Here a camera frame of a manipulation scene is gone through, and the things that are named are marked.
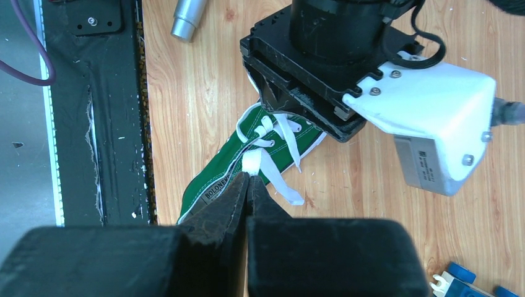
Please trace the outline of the green canvas sneaker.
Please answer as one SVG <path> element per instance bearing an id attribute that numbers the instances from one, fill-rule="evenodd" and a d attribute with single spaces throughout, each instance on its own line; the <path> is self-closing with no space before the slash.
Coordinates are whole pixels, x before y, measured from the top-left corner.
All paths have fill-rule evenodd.
<path id="1" fill-rule="evenodd" d="M 290 205 L 304 198 L 285 182 L 282 174 L 300 162 L 325 138 L 326 133 L 298 116 L 270 114 L 260 102 L 241 115 L 232 135 L 183 193 L 178 223 L 184 222 L 216 200 L 245 172 L 272 184 Z"/>

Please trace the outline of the white shoelace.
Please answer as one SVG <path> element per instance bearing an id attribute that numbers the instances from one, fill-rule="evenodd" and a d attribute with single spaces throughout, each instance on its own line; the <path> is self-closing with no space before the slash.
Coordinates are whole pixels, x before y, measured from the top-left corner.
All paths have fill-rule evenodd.
<path id="1" fill-rule="evenodd" d="M 300 124 L 291 120 L 285 114 L 263 116 L 259 125 L 254 128 L 256 138 L 252 141 L 254 148 L 249 148 L 241 157 L 241 171 L 250 176 L 261 176 L 270 182 L 276 192 L 290 205 L 303 205 L 304 198 L 285 182 L 282 172 L 286 169 L 278 157 L 269 151 L 277 144 L 275 140 L 266 139 L 270 132 L 275 132 L 284 142 L 281 144 L 288 149 L 288 157 L 293 164 L 300 168 L 300 151 L 295 134 L 302 129 Z"/>

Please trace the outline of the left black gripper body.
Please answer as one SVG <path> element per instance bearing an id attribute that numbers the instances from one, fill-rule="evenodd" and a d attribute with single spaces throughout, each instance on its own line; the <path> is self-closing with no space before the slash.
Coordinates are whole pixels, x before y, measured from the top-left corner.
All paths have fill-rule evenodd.
<path id="1" fill-rule="evenodd" d="M 385 51 L 421 52 L 413 36 L 389 25 L 411 4 L 291 4 L 255 23 L 240 40 L 243 64 L 262 99 L 261 79 L 281 89 L 302 83 L 299 98 L 311 115 L 297 115 L 339 142 L 347 142 L 365 119 L 342 100 L 362 95 L 359 83 L 384 77 Z"/>

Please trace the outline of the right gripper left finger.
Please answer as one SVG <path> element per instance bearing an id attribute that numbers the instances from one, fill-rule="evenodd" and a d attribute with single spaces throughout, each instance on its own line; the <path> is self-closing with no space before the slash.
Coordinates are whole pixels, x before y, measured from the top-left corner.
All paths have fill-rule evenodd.
<path id="1" fill-rule="evenodd" d="M 34 228 L 1 265 L 1 295 L 239 296 L 249 181 L 177 226 Z"/>

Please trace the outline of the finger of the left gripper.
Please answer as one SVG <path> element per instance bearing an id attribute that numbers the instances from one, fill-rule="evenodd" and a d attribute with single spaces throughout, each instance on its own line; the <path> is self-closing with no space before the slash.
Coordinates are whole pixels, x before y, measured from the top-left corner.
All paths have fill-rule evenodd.
<path id="1" fill-rule="evenodd" d="M 281 89 L 275 83 L 262 78 L 262 103 L 271 114 L 286 113 L 292 115 L 311 115 L 311 112 L 303 106 L 299 98 L 308 96 L 308 89 L 302 83 L 294 84 L 291 89 Z"/>

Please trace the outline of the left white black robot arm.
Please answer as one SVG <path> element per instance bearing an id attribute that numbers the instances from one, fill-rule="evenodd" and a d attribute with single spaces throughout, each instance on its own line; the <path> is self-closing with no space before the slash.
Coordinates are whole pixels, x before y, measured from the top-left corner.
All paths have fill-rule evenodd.
<path id="1" fill-rule="evenodd" d="M 261 109 L 240 128 L 249 138 L 347 142 L 366 123 L 404 137 L 487 139 L 524 122 L 524 105 L 495 97 L 495 81 L 443 62 L 444 41 L 411 24 L 422 1 L 294 1 L 240 41 Z"/>

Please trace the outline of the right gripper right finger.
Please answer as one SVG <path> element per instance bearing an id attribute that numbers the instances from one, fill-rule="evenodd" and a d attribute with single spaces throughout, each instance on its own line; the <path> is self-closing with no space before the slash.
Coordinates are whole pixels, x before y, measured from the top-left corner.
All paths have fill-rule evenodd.
<path id="1" fill-rule="evenodd" d="M 250 296 L 428 296 L 413 240 L 400 223 L 292 218 L 257 176 L 246 198 Z"/>

